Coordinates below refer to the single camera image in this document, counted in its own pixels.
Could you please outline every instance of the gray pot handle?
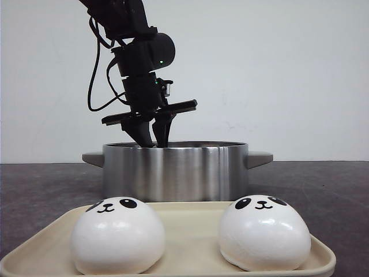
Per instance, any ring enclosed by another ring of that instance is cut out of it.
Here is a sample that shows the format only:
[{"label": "gray pot handle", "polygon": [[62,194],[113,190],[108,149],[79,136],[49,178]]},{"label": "gray pot handle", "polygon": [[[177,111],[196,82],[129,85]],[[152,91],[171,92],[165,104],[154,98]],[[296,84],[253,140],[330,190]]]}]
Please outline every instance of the gray pot handle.
[{"label": "gray pot handle", "polygon": [[273,154],[268,152],[249,151],[247,156],[247,169],[253,169],[273,161]]},{"label": "gray pot handle", "polygon": [[92,152],[82,154],[82,160],[94,166],[104,166],[104,154],[102,152]]}]

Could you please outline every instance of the dark gray table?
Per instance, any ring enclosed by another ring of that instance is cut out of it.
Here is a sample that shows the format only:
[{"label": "dark gray table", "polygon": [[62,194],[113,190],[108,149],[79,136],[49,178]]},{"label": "dark gray table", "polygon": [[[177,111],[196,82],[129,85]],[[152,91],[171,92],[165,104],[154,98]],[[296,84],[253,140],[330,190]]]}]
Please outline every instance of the dark gray table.
[{"label": "dark gray table", "polygon": [[[101,199],[88,164],[1,165],[0,258],[70,209]],[[337,256],[335,277],[369,276],[369,162],[273,162],[250,170],[249,194],[286,200]]]}]

